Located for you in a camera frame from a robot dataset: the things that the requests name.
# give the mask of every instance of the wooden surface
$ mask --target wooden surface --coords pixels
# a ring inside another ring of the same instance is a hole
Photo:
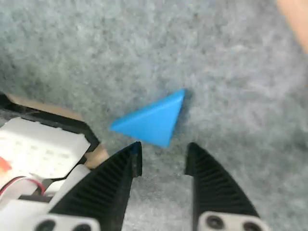
[[[308,53],[308,0],[277,0],[277,4]]]

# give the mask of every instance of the blue pyramid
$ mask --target blue pyramid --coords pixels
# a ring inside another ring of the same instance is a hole
[[[116,120],[110,130],[168,147],[185,96],[185,90]]]

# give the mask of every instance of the red wire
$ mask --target red wire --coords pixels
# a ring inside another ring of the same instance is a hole
[[[9,182],[6,183],[6,185],[0,190],[0,195],[11,185],[13,184],[13,182],[17,181],[20,178],[24,178],[24,177],[15,177],[12,180],[10,180]]]
[[[24,176],[20,176],[20,177],[15,177],[14,179],[12,179],[11,181],[9,181],[8,183],[6,183],[6,185],[0,190],[0,195],[3,194],[3,192],[11,185],[13,184],[16,180],[20,179],[20,178],[25,178]],[[46,191],[44,185],[34,179],[29,179],[29,178],[26,178],[26,180],[32,182],[32,183],[35,183],[41,190],[41,195],[43,195]]]
[[[38,182],[38,181],[36,181],[34,179],[27,179],[27,180],[30,181],[30,182],[35,183],[40,188],[40,194],[41,195],[43,195],[45,193],[46,189],[45,189],[44,185],[41,182]]]

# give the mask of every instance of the screw hole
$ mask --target screw hole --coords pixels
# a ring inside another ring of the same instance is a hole
[[[91,227],[87,224],[81,224],[76,226],[73,231],[91,231]]]
[[[45,220],[36,227],[35,231],[52,231],[55,225],[53,220]]]
[[[222,219],[218,216],[208,216],[206,219],[207,225],[215,230],[221,230],[224,228]]]
[[[245,231],[262,231],[262,229],[253,222],[246,222],[243,225]]]

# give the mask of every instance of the ridged rubber pad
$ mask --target ridged rubber pad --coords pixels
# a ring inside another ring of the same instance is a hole
[[[141,143],[136,142],[95,168],[50,213],[94,218],[102,231],[120,231],[132,179],[141,175]]]
[[[258,217],[254,206],[230,174],[196,143],[188,145],[185,174],[193,176],[193,231],[206,211]]]

